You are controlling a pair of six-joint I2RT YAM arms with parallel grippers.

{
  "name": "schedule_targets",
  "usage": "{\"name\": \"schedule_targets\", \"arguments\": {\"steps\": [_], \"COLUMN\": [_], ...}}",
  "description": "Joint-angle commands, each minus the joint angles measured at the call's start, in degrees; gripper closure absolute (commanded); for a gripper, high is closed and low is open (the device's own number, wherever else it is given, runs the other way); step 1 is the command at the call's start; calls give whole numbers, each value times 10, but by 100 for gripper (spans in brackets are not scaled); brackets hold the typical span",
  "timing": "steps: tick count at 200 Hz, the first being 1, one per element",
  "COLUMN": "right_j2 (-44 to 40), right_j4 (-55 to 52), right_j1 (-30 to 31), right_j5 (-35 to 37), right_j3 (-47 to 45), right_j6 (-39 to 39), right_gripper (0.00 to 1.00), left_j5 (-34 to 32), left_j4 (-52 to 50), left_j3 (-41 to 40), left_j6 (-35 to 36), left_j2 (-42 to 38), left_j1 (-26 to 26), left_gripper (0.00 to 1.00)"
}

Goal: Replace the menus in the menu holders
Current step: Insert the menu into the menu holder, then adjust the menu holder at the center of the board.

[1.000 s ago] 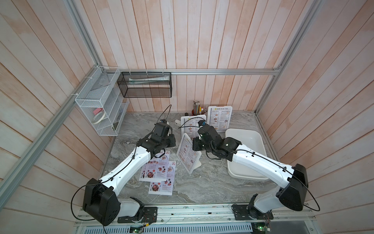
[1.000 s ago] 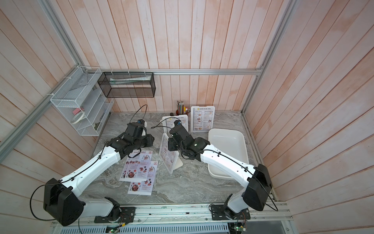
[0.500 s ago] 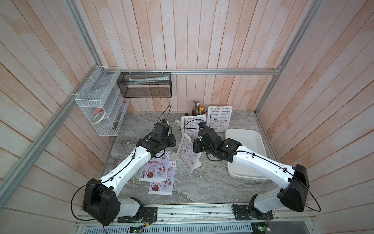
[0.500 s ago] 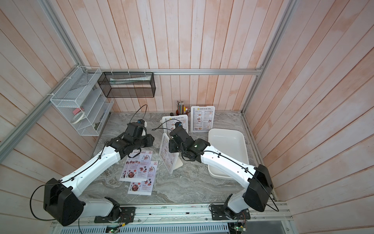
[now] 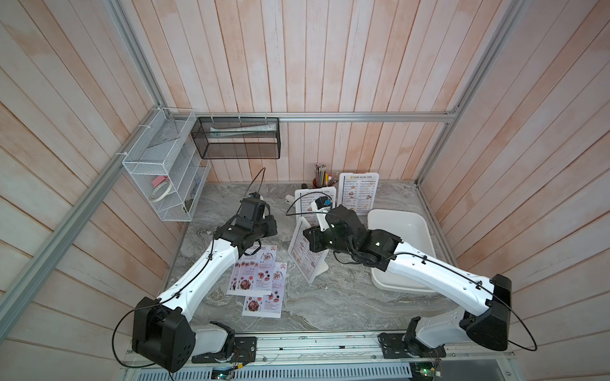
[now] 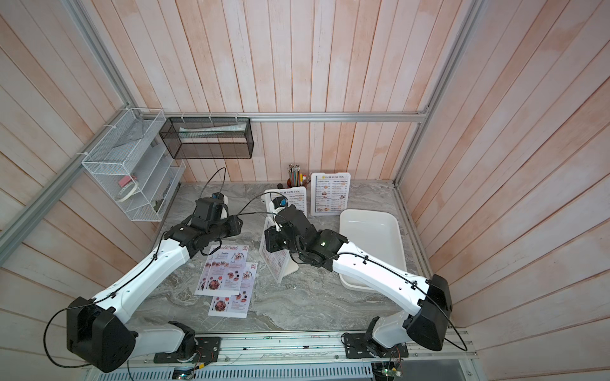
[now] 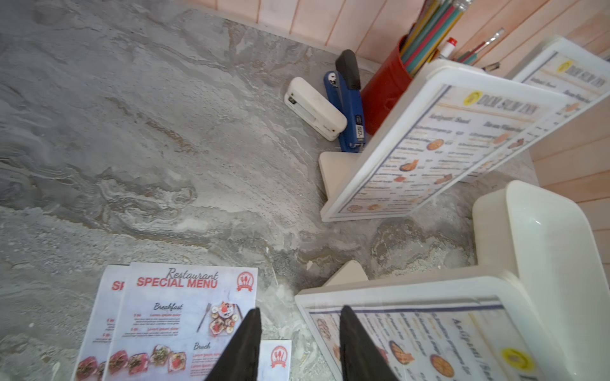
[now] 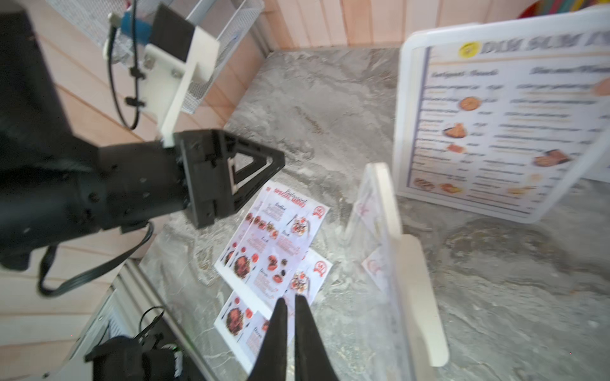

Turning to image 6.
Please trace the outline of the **red special menu sheet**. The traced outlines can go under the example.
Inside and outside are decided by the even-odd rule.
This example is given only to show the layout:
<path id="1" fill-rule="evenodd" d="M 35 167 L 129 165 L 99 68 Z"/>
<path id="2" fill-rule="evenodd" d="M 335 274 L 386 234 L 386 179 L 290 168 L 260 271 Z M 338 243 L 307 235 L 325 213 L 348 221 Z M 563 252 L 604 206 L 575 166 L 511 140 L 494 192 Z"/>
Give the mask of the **red special menu sheet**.
<path id="1" fill-rule="evenodd" d="M 248 245 L 224 244 L 209 255 L 194 294 L 219 297 L 236 295 L 241 288 L 248 254 Z"/>
<path id="2" fill-rule="evenodd" d="M 222 276 L 222 290 L 228 296 L 213 296 L 208 314 L 222 318 L 246 318 L 250 302 L 254 299 L 254 284 L 258 270 L 257 262 L 246 262 L 243 269 L 230 269 Z"/>

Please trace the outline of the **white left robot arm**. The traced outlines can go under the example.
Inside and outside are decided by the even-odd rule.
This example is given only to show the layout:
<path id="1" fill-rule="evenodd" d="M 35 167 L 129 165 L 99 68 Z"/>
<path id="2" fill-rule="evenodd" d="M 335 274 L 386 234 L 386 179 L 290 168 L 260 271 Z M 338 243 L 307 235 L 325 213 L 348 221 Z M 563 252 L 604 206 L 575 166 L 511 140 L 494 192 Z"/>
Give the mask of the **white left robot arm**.
<path id="1" fill-rule="evenodd" d="M 195 357 L 195 331 L 176 321 L 131 330 L 127 324 L 138 307 L 177 268 L 201 254 L 212 243 L 235 237 L 243 225 L 231 215 L 221 192 L 200 198 L 194 211 L 163 233 L 144 260 L 119 281 L 93 298 L 75 299 L 66 309 L 67 349 L 98 368 L 111 372 L 128 360 L 163 353 L 179 362 Z"/>

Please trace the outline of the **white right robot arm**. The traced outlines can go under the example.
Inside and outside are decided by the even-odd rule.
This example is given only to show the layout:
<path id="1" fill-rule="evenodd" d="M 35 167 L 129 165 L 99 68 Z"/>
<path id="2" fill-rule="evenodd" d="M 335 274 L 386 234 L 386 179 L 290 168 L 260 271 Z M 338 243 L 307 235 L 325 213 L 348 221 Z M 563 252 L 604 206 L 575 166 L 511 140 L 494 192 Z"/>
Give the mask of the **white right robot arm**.
<path id="1" fill-rule="evenodd" d="M 303 264 L 357 279 L 402 309 L 375 317 L 362 338 L 346 339 L 347 349 L 374 357 L 384 357 L 409 341 L 430 351 L 443 349 L 453 309 L 443 277 L 427 279 L 402 271 L 336 231 L 317 229 L 295 206 L 277 210 L 273 220 L 273 226 L 265 230 L 268 252 L 287 250 Z"/>

